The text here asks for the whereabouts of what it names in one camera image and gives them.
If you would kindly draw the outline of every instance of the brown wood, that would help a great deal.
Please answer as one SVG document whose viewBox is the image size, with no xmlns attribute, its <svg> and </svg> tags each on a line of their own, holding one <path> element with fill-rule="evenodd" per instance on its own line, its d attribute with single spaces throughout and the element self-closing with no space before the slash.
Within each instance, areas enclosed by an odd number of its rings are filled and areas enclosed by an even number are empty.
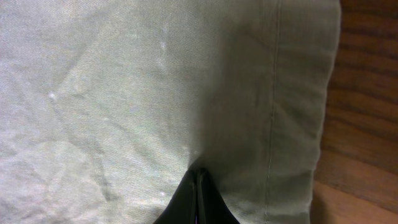
<svg viewBox="0 0 398 224">
<path fill-rule="evenodd" d="M 341 5 L 312 223 L 398 223 L 398 1 Z"/>
</svg>

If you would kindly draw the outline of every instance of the cloth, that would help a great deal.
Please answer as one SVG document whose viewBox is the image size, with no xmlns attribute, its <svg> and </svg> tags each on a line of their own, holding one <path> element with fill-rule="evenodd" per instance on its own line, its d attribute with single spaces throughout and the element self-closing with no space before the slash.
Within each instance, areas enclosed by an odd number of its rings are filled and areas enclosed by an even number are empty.
<svg viewBox="0 0 398 224">
<path fill-rule="evenodd" d="M 338 0 L 0 3 L 0 223 L 152 223 L 194 161 L 308 223 Z"/>
</svg>

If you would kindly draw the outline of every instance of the wooden surface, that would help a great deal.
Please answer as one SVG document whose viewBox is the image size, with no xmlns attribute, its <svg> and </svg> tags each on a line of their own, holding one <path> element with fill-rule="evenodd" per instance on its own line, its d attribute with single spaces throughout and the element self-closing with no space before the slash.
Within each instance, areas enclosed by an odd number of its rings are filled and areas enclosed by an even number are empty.
<svg viewBox="0 0 398 224">
<path fill-rule="evenodd" d="M 341 0 L 312 223 L 398 223 L 398 1 Z"/>
</svg>

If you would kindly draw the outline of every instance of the stitching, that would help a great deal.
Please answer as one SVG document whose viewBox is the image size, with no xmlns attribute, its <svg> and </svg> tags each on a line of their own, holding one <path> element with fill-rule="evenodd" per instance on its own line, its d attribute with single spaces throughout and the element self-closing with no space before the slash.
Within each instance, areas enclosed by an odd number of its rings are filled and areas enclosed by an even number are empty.
<svg viewBox="0 0 398 224">
<path fill-rule="evenodd" d="M 268 224 L 268 203 L 269 203 L 269 176 L 271 173 L 271 162 L 272 162 L 272 138 L 275 120 L 275 96 L 276 96 L 276 84 L 277 84 L 277 69 L 278 69 L 278 56 L 279 56 L 279 35 L 280 35 L 280 12 L 282 8 L 282 0 L 277 2 L 277 15 L 276 15 L 276 37 L 275 37 L 275 52 L 274 52 L 274 66 L 273 66 L 273 85 L 272 85 L 272 104 L 271 104 L 271 126 L 269 131 L 269 160 L 268 160 L 268 172 L 267 172 L 267 184 L 266 184 L 266 224 Z"/>
</svg>

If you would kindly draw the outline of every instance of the gray fabric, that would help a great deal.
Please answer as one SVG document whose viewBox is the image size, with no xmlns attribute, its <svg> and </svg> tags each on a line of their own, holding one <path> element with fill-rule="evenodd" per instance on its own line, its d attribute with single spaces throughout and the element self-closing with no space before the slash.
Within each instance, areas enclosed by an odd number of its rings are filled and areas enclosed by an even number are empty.
<svg viewBox="0 0 398 224">
<path fill-rule="evenodd" d="M 3 1 L 0 223 L 152 223 L 196 159 L 308 223 L 337 0 Z"/>
</svg>

